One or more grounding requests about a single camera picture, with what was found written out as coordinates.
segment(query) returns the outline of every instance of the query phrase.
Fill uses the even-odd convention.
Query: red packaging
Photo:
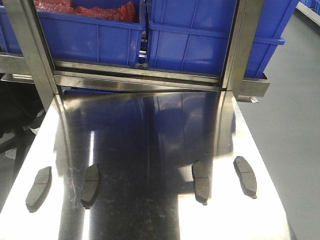
[[[65,14],[73,14],[74,9],[70,6],[64,5],[56,5],[45,2],[34,1],[37,10],[56,12],[56,13],[65,13]]]
[[[73,0],[36,0],[40,3],[45,4],[53,4],[53,5],[63,5],[68,7],[73,7],[74,3]]]

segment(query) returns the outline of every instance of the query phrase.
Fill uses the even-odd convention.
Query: blue storage crate
[[[110,8],[116,8],[128,1],[86,1],[86,7],[99,7],[97,3],[103,2],[112,3]],[[142,33],[146,29],[146,4],[144,0],[135,0],[134,4],[140,23],[38,11],[52,56],[134,66],[138,62]],[[3,52],[22,53],[3,6],[0,6],[0,46]]]
[[[220,75],[229,34],[149,21],[147,61],[152,68]],[[283,38],[256,37],[245,76],[260,78]]]
[[[320,0],[315,0],[315,8],[314,11],[320,15]]]
[[[300,0],[304,5],[306,5],[308,8],[314,8],[316,6],[316,0]]]
[[[149,0],[156,24],[229,32],[236,0]],[[265,0],[256,35],[280,38],[299,0]]]

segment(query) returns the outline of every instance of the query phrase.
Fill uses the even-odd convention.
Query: gray floor
[[[320,27],[297,11],[283,36],[265,97],[239,105],[298,239],[320,240]]]

